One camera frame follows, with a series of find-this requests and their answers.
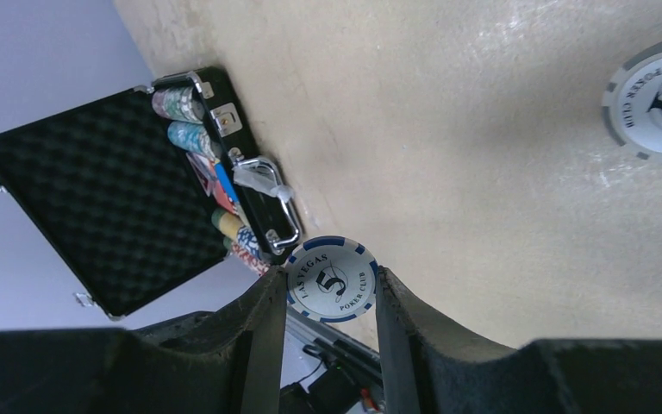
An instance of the cable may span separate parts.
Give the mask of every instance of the cable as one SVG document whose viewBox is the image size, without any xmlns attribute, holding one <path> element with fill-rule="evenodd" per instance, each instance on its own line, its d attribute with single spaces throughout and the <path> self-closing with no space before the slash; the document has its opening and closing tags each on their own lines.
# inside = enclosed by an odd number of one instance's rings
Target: cable
<svg viewBox="0 0 662 414">
<path fill-rule="evenodd" d="M 318 360 L 323 361 L 323 350 L 318 348 L 315 344 L 303 345 L 303 352 L 307 355 L 310 355 Z"/>
<path fill-rule="evenodd" d="M 318 367 L 316 367 L 313 371 L 311 371 L 311 373 L 309 373 L 308 375 L 306 375 L 305 377 L 299 379 L 296 382 L 301 383 L 301 382 L 304 382 L 305 380 L 307 380 L 308 378 L 310 378 L 311 375 L 313 375 L 316 371 L 318 371 L 321 368 L 321 365 L 323 365 L 323 361 L 319 362 Z"/>
</svg>

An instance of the silver handle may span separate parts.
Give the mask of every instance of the silver handle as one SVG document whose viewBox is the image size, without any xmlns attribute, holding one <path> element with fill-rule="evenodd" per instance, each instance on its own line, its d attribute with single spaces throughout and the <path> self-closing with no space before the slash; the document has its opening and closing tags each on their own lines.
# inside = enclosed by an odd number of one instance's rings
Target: silver handle
<svg viewBox="0 0 662 414">
<path fill-rule="evenodd" d="M 278 166 L 275 165 L 274 162 L 272 162 L 269 158 L 260 156 L 260 157 L 255 157 L 251 158 L 249 160 L 238 160 L 236 161 L 236 165 L 239 168 L 257 168 L 257 167 L 262 167 L 270 170 L 273 178 L 275 179 L 275 182 L 278 185 L 283 185 L 283 178 L 280 177 L 280 171 L 278 170 Z M 285 248 L 289 248 L 290 246 L 293 246 L 294 244 L 298 243 L 298 241 L 301 240 L 301 226 L 298 224 L 298 217 L 296 216 L 296 209 L 293 207 L 293 204 L 290 203 L 290 200 L 285 202 L 281 199 L 278 199 L 280 201 L 280 206 L 283 208 L 283 213 L 285 214 L 285 218 L 288 220 L 288 224 L 290 225 L 290 228 L 293 230 L 293 235 L 290 237 L 287 237 L 285 239 L 281 239 L 277 236 L 277 233 L 274 230 L 268 231 L 268 234 L 265 234 L 265 238 L 268 243 L 272 246 L 272 248 L 275 250 L 276 254 L 280 254 Z"/>
</svg>

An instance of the white poker chip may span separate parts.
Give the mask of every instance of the white poker chip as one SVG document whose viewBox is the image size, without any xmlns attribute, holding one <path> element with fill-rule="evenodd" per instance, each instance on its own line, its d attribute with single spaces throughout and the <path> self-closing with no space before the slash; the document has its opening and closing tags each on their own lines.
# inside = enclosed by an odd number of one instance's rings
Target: white poker chip
<svg viewBox="0 0 662 414">
<path fill-rule="evenodd" d="M 603 120 L 618 145 L 662 162 L 662 42 L 618 69 L 603 93 Z"/>
<path fill-rule="evenodd" d="M 377 296 L 377 261 L 361 244 L 334 235 L 308 240 L 285 262 L 288 303 L 320 322 L 367 312 Z"/>
</svg>

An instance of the blue poker chip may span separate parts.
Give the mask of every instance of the blue poker chip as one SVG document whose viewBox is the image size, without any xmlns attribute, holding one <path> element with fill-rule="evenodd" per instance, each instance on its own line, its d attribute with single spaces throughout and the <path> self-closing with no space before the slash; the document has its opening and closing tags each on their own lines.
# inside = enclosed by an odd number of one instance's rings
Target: blue poker chip
<svg viewBox="0 0 662 414">
<path fill-rule="evenodd" d="M 335 235 L 308 240 L 285 262 L 288 303 L 320 322 L 367 312 L 377 297 L 377 261 L 361 244 Z"/>
</svg>

